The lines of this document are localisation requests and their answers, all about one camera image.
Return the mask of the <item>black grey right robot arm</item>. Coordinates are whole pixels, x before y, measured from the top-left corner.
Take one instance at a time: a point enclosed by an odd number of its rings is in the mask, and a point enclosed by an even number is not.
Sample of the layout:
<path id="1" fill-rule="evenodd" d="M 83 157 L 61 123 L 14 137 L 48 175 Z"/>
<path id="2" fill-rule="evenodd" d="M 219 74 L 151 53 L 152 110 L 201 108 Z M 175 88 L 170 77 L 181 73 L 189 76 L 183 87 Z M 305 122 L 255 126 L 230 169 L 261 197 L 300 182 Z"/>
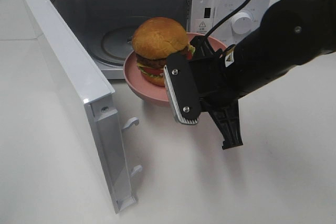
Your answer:
<path id="1" fill-rule="evenodd" d="M 279 0 L 260 26 L 236 45 L 214 51 L 202 43 L 189 62 L 202 109 L 223 135 L 222 148 L 242 145 L 238 100 L 335 52 L 335 0 Z"/>

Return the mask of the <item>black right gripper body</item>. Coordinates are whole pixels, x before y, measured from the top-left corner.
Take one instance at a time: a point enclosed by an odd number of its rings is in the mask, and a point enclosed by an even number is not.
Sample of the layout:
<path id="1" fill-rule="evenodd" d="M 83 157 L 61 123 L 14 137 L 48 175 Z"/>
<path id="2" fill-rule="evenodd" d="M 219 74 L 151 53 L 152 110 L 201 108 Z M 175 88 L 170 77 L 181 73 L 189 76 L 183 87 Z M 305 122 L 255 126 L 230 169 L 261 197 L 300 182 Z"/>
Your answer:
<path id="1" fill-rule="evenodd" d="M 222 149 L 243 144 L 240 134 L 238 93 L 224 74 L 225 50 L 213 49 L 209 40 L 195 36 L 191 45 L 196 48 L 189 61 L 203 112 L 208 112 L 223 135 Z"/>

